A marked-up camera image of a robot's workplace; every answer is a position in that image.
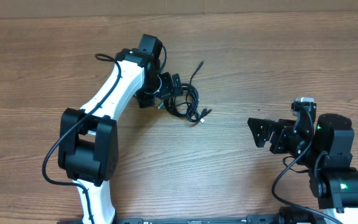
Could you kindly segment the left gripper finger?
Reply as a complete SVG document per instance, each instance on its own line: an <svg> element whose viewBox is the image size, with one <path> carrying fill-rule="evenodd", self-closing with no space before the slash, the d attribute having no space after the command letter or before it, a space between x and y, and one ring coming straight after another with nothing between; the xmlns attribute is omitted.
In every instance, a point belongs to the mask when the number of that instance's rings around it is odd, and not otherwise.
<svg viewBox="0 0 358 224"><path fill-rule="evenodd" d="M183 94L183 87L181 85L181 80L178 73L172 75L172 82L173 82L172 96L181 96Z"/></svg>
<svg viewBox="0 0 358 224"><path fill-rule="evenodd" d="M175 98L171 96L170 98L162 100L158 108L162 109L164 107L166 110L171 110L174 106L175 106Z"/></svg>

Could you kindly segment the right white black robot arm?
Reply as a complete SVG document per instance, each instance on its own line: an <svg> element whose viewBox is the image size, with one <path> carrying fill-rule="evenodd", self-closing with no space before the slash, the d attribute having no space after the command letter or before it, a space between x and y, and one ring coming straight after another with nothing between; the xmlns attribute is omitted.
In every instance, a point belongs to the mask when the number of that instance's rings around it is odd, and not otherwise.
<svg viewBox="0 0 358 224"><path fill-rule="evenodd" d="M292 159L273 185L295 164L304 166L318 210L274 192L284 207L276 215L249 215L247 223L358 223L358 170L351 166L352 121L332 113L316 116L316 107L312 98L297 98L291 104L295 120L249 118L247 124L257 147L270 142L271 153Z"/></svg>

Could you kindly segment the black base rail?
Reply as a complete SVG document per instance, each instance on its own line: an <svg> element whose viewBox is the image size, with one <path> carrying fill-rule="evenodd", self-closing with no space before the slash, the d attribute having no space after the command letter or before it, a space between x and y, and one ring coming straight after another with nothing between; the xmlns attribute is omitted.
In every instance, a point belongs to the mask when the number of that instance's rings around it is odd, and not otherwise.
<svg viewBox="0 0 358 224"><path fill-rule="evenodd" d="M117 218L114 224L285 224L279 214L248 215L232 218L168 218L146 220L142 218Z"/></svg>

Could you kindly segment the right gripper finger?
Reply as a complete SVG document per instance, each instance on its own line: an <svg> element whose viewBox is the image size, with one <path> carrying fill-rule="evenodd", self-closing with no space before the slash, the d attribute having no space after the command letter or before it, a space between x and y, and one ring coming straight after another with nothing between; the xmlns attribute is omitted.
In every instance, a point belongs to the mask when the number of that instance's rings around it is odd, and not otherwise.
<svg viewBox="0 0 358 224"><path fill-rule="evenodd" d="M266 142L270 141L273 131L257 132L253 134L255 145L258 148L263 148Z"/></svg>
<svg viewBox="0 0 358 224"><path fill-rule="evenodd" d="M269 119L249 118L247 124L253 137L269 137L280 129L278 122Z"/></svg>

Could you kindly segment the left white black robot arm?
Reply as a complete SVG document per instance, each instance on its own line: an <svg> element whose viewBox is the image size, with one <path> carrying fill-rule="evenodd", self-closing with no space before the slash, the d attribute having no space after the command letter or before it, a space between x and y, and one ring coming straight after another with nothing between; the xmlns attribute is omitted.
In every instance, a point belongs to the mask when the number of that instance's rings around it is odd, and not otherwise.
<svg viewBox="0 0 358 224"><path fill-rule="evenodd" d="M122 49L115 57L97 54L115 66L101 89L80 109L62 114L58 166L77 187L83 207L79 223L113 223L115 209L109 181L119 156L117 122L130 99L152 106L157 98L180 96L177 74L163 72L159 57L165 47L155 36L144 34L137 48Z"/></svg>

